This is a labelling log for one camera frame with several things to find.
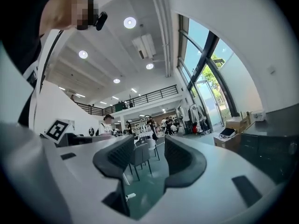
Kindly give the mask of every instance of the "glass door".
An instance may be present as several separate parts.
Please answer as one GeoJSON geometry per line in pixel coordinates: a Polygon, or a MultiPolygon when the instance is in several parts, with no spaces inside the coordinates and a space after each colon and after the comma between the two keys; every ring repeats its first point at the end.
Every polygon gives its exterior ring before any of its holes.
{"type": "Polygon", "coordinates": [[[202,80],[197,81],[195,85],[205,102],[206,109],[211,120],[211,125],[213,126],[213,130],[219,130],[223,127],[223,120],[220,112],[220,107],[218,106],[216,97],[213,94],[209,83],[206,80],[202,80]]]}

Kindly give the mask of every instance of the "ceiling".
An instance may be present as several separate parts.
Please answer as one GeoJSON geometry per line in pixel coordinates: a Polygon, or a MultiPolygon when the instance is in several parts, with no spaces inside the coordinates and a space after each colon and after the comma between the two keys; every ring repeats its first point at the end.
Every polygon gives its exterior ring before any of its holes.
{"type": "Polygon", "coordinates": [[[108,14],[103,29],[100,32],[95,28],[74,31],[58,56],[50,59],[46,80],[63,87],[68,94],[84,95],[85,98],[80,99],[81,103],[92,102],[104,108],[109,104],[102,105],[100,101],[107,102],[116,95],[107,92],[108,89],[113,91],[115,88],[120,99],[128,99],[131,87],[126,82],[150,72],[152,75],[165,75],[165,63],[153,0],[112,0],[100,11],[108,14]],[[136,19],[137,24],[133,29],[124,27],[123,21],[127,17],[136,19]],[[132,43],[133,39],[145,34],[151,34],[157,52],[151,60],[142,60],[132,43]],[[88,53],[86,59],[78,56],[80,50],[88,53]],[[146,70],[146,65],[152,62],[154,69],[146,70]],[[114,84],[115,78],[121,82],[114,84]]]}
{"type": "MultiPolygon", "coordinates": [[[[156,107],[153,107],[153,108],[150,108],[150,109],[147,109],[147,110],[143,110],[143,111],[140,111],[140,112],[135,112],[133,114],[128,114],[128,115],[124,116],[124,119],[125,119],[125,121],[127,121],[127,120],[133,120],[133,119],[136,119],[136,118],[140,118],[140,116],[139,116],[140,114],[149,115],[149,116],[157,114],[157,113],[162,114],[163,113],[162,109],[165,109],[166,112],[169,112],[169,111],[172,111],[173,109],[175,109],[178,106],[179,102],[180,102],[180,100],[168,103],[166,105],[159,105],[159,106],[156,106],[156,107]]],[[[119,117],[115,116],[115,120],[118,121],[120,119],[119,119],[119,117]]]]}

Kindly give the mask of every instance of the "railing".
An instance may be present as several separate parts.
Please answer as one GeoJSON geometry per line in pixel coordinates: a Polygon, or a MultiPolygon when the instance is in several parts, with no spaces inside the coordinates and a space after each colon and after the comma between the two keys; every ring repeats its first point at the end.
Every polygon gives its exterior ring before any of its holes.
{"type": "Polygon", "coordinates": [[[91,105],[85,105],[85,104],[79,103],[79,102],[75,102],[75,103],[89,114],[100,115],[100,116],[104,115],[104,109],[94,107],[91,105]]]}
{"type": "Polygon", "coordinates": [[[116,105],[109,106],[104,109],[104,115],[111,114],[111,113],[114,113],[117,111],[121,111],[124,108],[129,109],[129,108],[132,108],[135,106],[143,105],[148,102],[166,98],[168,96],[172,96],[175,94],[178,94],[177,85],[172,85],[172,86],[166,87],[161,90],[157,90],[157,91],[145,94],[145,95],[138,96],[136,98],[126,100],[126,103],[124,103],[124,104],[118,103],[116,105]]]}

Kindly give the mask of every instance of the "person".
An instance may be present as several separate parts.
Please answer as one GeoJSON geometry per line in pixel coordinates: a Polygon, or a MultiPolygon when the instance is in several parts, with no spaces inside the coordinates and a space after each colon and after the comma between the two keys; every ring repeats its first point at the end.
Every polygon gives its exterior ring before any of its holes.
{"type": "Polygon", "coordinates": [[[147,123],[146,124],[150,126],[150,128],[151,128],[151,130],[153,132],[152,138],[153,138],[154,141],[157,141],[158,137],[157,137],[155,129],[154,129],[154,123],[155,122],[154,122],[154,120],[153,120],[152,117],[147,117],[146,119],[147,119],[147,123]]]}
{"type": "MultiPolygon", "coordinates": [[[[87,29],[96,19],[93,0],[14,1],[21,4],[23,12],[16,16],[15,6],[6,6],[3,9],[2,16],[6,25],[2,22],[5,27],[1,29],[0,37],[18,71],[35,88],[37,59],[42,50],[41,37],[52,29],[87,29]]],[[[31,96],[19,117],[19,123],[24,126],[28,126],[30,101],[31,96]]]]}
{"type": "Polygon", "coordinates": [[[166,123],[165,122],[166,122],[166,119],[163,118],[161,123],[162,123],[162,128],[163,128],[164,133],[165,133],[165,130],[166,130],[166,123]]]}
{"type": "Polygon", "coordinates": [[[177,127],[176,127],[174,124],[171,125],[171,131],[172,131],[173,133],[175,133],[175,132],[178,131],[177,127]]]}
{"type": "Polygon", "coordinates": [[[133,134],[131,123],[129,121],[127,121],[127,124],[128,124],[128,132],[129,132],[129,134],[133,134]]]}
{"type": "Polygon", "coordinates": [[[101,135],[101,134],[113,135],[113,129],[111,127],[111,123],[112,123],[113,119],[114,119],[114,117],[112,117],[110,114],[107,114],[104,117],[104,123],[101,123],[100,127],[99,127],[99,135],[101,135]]]}
{"type": "Polygon", "coordinates": [[[172,135],[172,131],[171,131],[171,123],[170,123],[168,117],[166,117],[166,122],[165,122],[165,124],[166,124],[166,132],[165,132],[165,134],[172,135]]]}
{"type": "Polygon", "coordinates": [[[75,102],[74,95],[71,95],[71,100],[75,102]]]}

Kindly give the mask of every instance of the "white wall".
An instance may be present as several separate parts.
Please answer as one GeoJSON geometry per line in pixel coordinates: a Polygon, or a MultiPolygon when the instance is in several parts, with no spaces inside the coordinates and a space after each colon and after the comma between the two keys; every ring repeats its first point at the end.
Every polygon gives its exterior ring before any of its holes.
{"type": "Polygon", "coordinates": [[[257,111],[263,108],[254,82],[236,54],[220,68],[233,96],[238,112],[257,111]]]}
{"type": "Polygon", "coordinates": [[[298,42],[271,0],[169,0],[171,12],[219,36],[241,59],[267,112],[299,103],[298,42]],[[272,66],[273,74],[268,72],[272,66]]]}
{"type": "Polygon", "coordinates": [[[44,133],[56,119],[75,121],[75,134],[89,136],[90,127],[97,131],[99,120],[81,109],[57,85],[44,81],[37,100],[35,132],[44,133]]]}

